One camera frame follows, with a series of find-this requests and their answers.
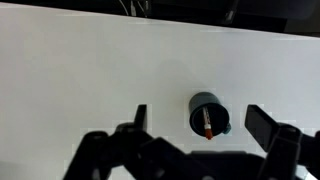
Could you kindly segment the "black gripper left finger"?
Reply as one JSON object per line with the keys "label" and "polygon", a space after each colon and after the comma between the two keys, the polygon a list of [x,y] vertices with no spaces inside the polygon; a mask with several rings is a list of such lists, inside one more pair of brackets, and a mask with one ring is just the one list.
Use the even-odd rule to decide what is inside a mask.
{"label": "black gripper left finger", "polygon": [[119,124],[112,135],[100,130],[86,133],[63,180],[108,180],[118,167],[136,180],[174,180],[169,167],[142,154],[142,147],[153,140],[146,129],[147,106],[141,104],[134,120]]}

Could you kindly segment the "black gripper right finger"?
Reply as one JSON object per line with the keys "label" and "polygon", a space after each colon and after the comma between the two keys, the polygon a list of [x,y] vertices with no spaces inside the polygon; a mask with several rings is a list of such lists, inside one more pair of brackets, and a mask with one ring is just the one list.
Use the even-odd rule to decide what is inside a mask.
{"label": "black gripper right finger", "polygon": [[250,104],[244,123],[248,132],[267,153],[258,173],[259,180],[295,180],[298,165],[320,177],[320,140],[299,128],[276,122],[259,106]]}

